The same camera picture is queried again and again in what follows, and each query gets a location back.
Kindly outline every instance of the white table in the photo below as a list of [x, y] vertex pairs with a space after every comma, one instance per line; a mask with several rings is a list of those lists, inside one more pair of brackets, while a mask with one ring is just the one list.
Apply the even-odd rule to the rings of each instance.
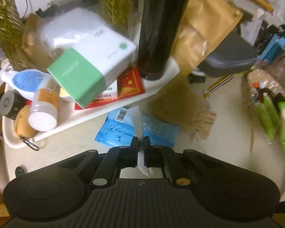
[[[210, 86], [215, 79], [208, 78], [206, 84], [192, 84], [191, 89], [197, 94]], [[283, 193], [285, 191], [285, 152], [280, 144], [268, 145], [262, 135], [255, 133], [254, 148], [250, 154], [251, 122], [244, 110], [241, 94], [241, 77], [236, 76], [229, 83], [211, 94], [209, 100], [217, 112], [217, 119], [210, 136], [200, 143], [191, 142], [191, 135], [180, 131], [174, 150], [195, 149], [231, 164], [252, 170], [273, 180]], [[148, 114], [148, 99], [141, 100], [143, 112]], [[26, 172], [40, 169], [89, 149], [99, 153], [108, 151], [108, 147], [94, 141], [95, 136], [105, 121], [106, 115], [69, 128], [58, 134], [37, 142], [41, 148], [35, 152], [28, 147], [12, 149], [5, 145], [5, 158], [8, 177], [15, 178], [17, 166]], [[122, 170], [121, 177], [144, 177], [138, 169]]]

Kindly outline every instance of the white plastic bottle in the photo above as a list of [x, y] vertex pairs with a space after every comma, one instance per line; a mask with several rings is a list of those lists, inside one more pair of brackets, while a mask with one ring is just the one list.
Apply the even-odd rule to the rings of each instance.
[[47, 87], [56, 90], [58, 86], [50, 74], [37, 69], [17, 72], [10, 64], [4, 65], [0, 70], [0, 87], [4, 82], [12, 89], [17, 90], [22, 97], [31, 101], [38, 89]]
[[57, 126], [58, 95], [50, 88], [37, 90], [31, 104], [28, 123], [38, 131], [50, 131]]

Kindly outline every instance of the red packet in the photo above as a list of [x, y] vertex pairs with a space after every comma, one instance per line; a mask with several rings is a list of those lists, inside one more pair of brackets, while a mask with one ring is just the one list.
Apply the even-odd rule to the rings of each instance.
[[[118, 100], [132, 97], [135, 95], [139, 95], [142, 93], [145, 93], [145, 90], [143, 88], [138, 69], [133, 68], [123, 75], [122, 81], [121, 81], [120, 94], [117, 98], [93, 100], [86, 107], [86, 109], [110, 104]], [[78, 104], [75, 103], [75, 110], [82, 110], [82, 108]]]

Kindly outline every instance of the brown paper bag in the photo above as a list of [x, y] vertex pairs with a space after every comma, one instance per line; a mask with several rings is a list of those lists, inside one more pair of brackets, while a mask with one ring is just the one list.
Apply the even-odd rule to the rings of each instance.
[[242, 12], [225, 0], [189, 0], [172, 57], [187, 76], [233, 30]]
[[202, 139], [208, 138], [216, 120], [216, 113], [209, 110], [204, 100], [189, 89], [187, 78], [181, 74], [154, 96], [150, 108], [154, 115], [165, 122], [189, 133], [198, 133]]
[[28, 66], [46, 72], [46, 68], [53, 63], [54, 59], [42, 46], [38, 37], [38, 27], [43, 20], [36, 14], [30, 14], [26, 20], [22, 36], [22, 46], [18, 58]]

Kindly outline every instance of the metal screw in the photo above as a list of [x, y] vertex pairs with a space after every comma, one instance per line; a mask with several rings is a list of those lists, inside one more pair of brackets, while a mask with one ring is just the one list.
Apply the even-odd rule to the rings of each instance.
[[96, 178], [92, 182], [96, 186], [106, 185], [108, 183], [107, 179], [104, 178]]
[[176, 183], [181, 186], [187, 186], [191, 183], [191, 181], [187, 178], [179, 178], [176, 180]]

